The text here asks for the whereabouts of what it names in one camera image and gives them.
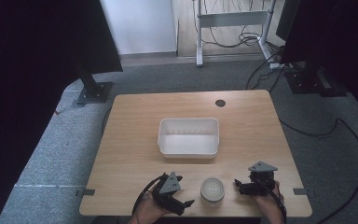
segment human hand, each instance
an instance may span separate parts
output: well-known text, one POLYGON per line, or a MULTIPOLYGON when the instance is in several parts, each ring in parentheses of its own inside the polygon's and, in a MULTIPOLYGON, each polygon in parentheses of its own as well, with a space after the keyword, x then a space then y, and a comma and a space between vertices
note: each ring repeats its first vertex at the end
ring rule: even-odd
POLYGON ((147 192, 141 203, 138 205, 129 224, 151 224, 162 216, 169 214, 170 211, 159 207, 154 201, 150 192, 147 192))
MULTIPOLYGON (((272 191, 283 202, 283 195, 279 191, 279 182, 276 181, 275 189, 272 191)), ((270 194, 265 196, 251 195, 249 196, 257 203, 261 213, 268 219, 270 224, 283 224, 283 216, 281 209, 270 194)))

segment table top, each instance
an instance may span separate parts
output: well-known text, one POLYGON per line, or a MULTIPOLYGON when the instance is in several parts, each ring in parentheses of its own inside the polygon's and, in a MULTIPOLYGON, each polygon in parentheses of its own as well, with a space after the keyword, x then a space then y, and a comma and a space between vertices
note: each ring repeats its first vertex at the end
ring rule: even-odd
POLYGON ((130 216, 144 187, 164 172, 181 175, 173 197, 196 200, 183 217, 261 217, 256 204, 240 195, 234 179, 250 183, 248 167, 263 161, 278 168, 275 179, 285 198, 287 216, 308 217, 311 207, 282 126, 267 91, 203 91, 128 94, 116 97, 89 177, 80 213, 130 216), (224 100, 224 106, 217 106, 224 100), (214 159, 167 159, 158 147, 158 130, 166 118, 215 118, 219 148, 214 159), (200 186, 217 177, 225 186, 219 206, 205 206, 200 186))

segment wire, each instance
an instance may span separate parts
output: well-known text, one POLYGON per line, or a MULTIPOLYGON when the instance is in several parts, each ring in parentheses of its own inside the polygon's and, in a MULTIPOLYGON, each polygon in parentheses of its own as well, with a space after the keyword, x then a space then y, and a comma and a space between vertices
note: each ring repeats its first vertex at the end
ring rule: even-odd
POLYGON ((260 77, 258 77, 257 83, 251 88, 251 90, 254 90, 258 86, 258 84, 260 84, 261 81, 268 80, 269 76, 271 76, 275 71, 276 70, 271 70, 269 73, 261 75, 260 77))
POLYGON ((294 131, 296 131, 296 132, 298 132, 298 133, 302 133, 302 134, 304 134, 304 135, 311 136, 311 137, 326 137, 327 135, 329 135, 330 133, 332 133, 332 132, 336 129, 339 120, 340 120, 340 119, 336 119, 336 122, 334 123, 333 128, 332 128, 330 131, 328 131, 327 133, 306 133, 306 132, 303 132, 303 131, 301 131, 301 130, 299 130, 299 129, 297 129, 297 128, 294 128, 294 127, 288 125, 286 122, 284 122, 283 120, 279 119, 279 121, 280 121, 284 126, 290 128, 290 129, 292 129, 292 130, 294 130, 294 131))
MULTIPOLYGON (((350 132, 353 134, 353 136, 356 138, 356 140, 358 142, 358 135, 356 134, 356 132, 354 132, 353 129, 344 120, 342 120, 342 119, 337 119, 337 120, 341 121, 348 128, 348 130, 350 130, 350 132)), ((344 204, 342 204, 336 211, 334 211, 333 213, 331 213, 327 217, 325 217, 322 220, 320 220, 318 222, 318 224, 325 222, 327 219, 329 219, 330 217, 333 217, 335 214, 340 212, 344 207, 346 207, 353 200, 353 198, 356 196, 357 192, 358 192, 358 184, 356 186, 356 189, 352 193, 351 197, 344 204)))
POLYGON ((164 175, 161 175, 161 176, 157 177, 156 179, 150 181, 150 183, 144 188, 144 190, 142 190, 142 192, 139 194, 138 198, 136 199, 135 204, 133 205, 132 215, 135 214, 136 209, 138 208, 139 203, 140 203, 141 200, 143 199, 145 193, 147 193, 148 190, 150 189, 150 187, 152 187, 152 186, 153 186, 158 180, 160 180, 164 175))
POLYGON ((283 216, 283 223, 286 223, 286 219, 287 219, 286 214, 287 214, 287 212, 286 212, 286 207, 284 206, 284 204, 281 201, 281 194, 278 193, 279 194, 279 198, 278 198, 278 196, 272 190, 270 190, 266 185, 262 184, 259 179, 255 178, 254 181, 256 181, 260 186, 263 187, 264 190, 266 190, 269 193, 269 195, 272 196, 272 198, 277 203, 279 209, 281 210, 281 213, 282 213, 282 216, 283 216))
MULTIPOLYGON (((356 141, 358 142, 358 135, 356 134, 356 132, 343 120, 343 119, 336 119, 336 122, 334 124, 334 127, 328 131, 327 133, 320 133, 320 134, 316 134, 316 133, 306 133, 306 132, 303 132, 303 131, 300 131, 299 129, 296 129, 296 128, 293 128, 292 126, 289 126, 288 124, 286 124, 285 122, 283 122, 281 119, 280 119, 280 122, 285 125, 286 127, 298 132, 298 133, 302 133, 302 134, 305 134, 305 135, 308 135, 308 136, 313 136, 313 137, 324 137, 324 136, 327 136, 329 135, 330 133, 332 133, 336 127, 337 127, 337 124, 338 122, 341 122, 343 123, 347 129, 353 134, 353 136, 356 138, 356 141)), ((344 203, 342 204, 338 209, 336 209, 333 213, 331 213, 330 215, 328 215, 327 217, 324 217, 322 220, 318 221, 317 223, 320 224, 320 223, 324 223, 327 219, 329 219, 330 217, 333 217, 334 215, 336 215, 338 212, 340 212, 342 209, 344 209, 352 200, 353 198, 356 196, 358 192, 358 184, 355 188, 355 190, 353 191, 352 195, 350 196, 350 198, 344 203)))
POLYGON ((269 59, 271 59, 271 58, 272 58, 273 56, 275 56, 275 55, 276 55, 276 53, 275 53, 275 54, 272 54, 269 58, 267 58, 267 59, 266 59, 262 64, 260 64, 260 66, 258 66, 258 67, 254 70, 254 72, 249 76, 248 81, 247 81, 247 83, 246 83, 246 87, 245 87, 246 90, 248 90, 249 82, 250 82, 250 80, 252 79, 252 77, 255 75, 255 72, 257 72, 258 69, 260 69, 266 62, 269 61, 269 59))
MULTIPOLYGON (((193 1, 193 21, 194 21, 194 27, 196 29, 196 32, 198 33, 199 30, 197 28, 197 23, 196 23, 196 9, 195 9, 195 5, 194 5, 194 1, 193 1)), ((203 7, 204 7, 204 10, 205 10, 205 13, 208 14, 208 9, 206 7, 206 2, 205 0, 203 1, 203 7)), ((257 33, 254 33, 254 32, 244 32, 244 29, 247 28, 247 26, 243 26, 242 27, 242 30, 241 30, 241 33, 239 34, 238 36, 238 39, 240 40, 239 43, 237 44, 233 44, 233 45, 224 45, 224 44, 220 44, 214 34, 213 34, 213 31, 212 31, 212 27, 209 27, 210 29, 210 32, 211 32, 211 35, 212 35, 212 38, 213 38, 213 41, 205 41, 203 39, 201 39, 201 41, 203 43, 206 43, 206 44, 214 44, 214 45, 217 45, 219 47, 222 47, 222 48, 236 48, 237 46, 239 45, 242 45, 242 44, 245 44, 246 46, 253 46, 253 45, 256 45, 258 43, 258 39, 259 37, 261 36, 260 34, 257 34, 257 33)))
POLYGON ((101 135, 103 135, 103 131, 104 131, 104 128, 106 126, 106 122, 107 122, 107 117, 110 113, 110 111, 112 110, 112 106, 110 106, 110 108, 105 112, 105 115, 103 116, 103 125, 102 125, 102 128, 101 128, 101 135))
POLYGON ((275 87, 276 84, 278 83, 278 80, 279 80, 279 78, 281 77, 281 74, 282 74, 282 72, 283 72, 283 70, 284 70, 285 68, 286 68, 286 65, 283 66, 281 72, 280 72, 279 75, 277 76, 277 79, 275 79, 274 84, 272 84, 272 87, 271 87, 271 89, 269 89, 268 92, 272 92, 272 90, 274 89, 274 87, 275 87))

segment black stand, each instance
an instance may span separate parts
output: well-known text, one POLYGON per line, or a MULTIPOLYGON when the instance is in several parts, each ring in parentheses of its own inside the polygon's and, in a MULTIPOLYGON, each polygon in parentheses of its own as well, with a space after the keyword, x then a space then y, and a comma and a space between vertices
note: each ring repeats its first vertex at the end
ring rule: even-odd
POLYGON ((348 91, 338 84, 322 67, 309 67, 300 72, 284 74, 294 94, 319 93, 322 97, 346 96, 348 91))
POLYGON ((84 88, 74 101, 72 107, 83 107, 86 104, 104 104, 107 96, 113 87, 113 82, 96 82, 82 66, 77 57, 72 57, 76 72, 78 73, 84 88))

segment white bin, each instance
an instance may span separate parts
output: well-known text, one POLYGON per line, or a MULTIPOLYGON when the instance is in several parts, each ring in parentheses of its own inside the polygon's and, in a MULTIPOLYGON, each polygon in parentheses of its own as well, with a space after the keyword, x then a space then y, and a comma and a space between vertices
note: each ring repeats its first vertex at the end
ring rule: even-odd
POLYGON ((217 119, 163 119, 158 145, 166 158, 211 159, 219 147, 217 119))

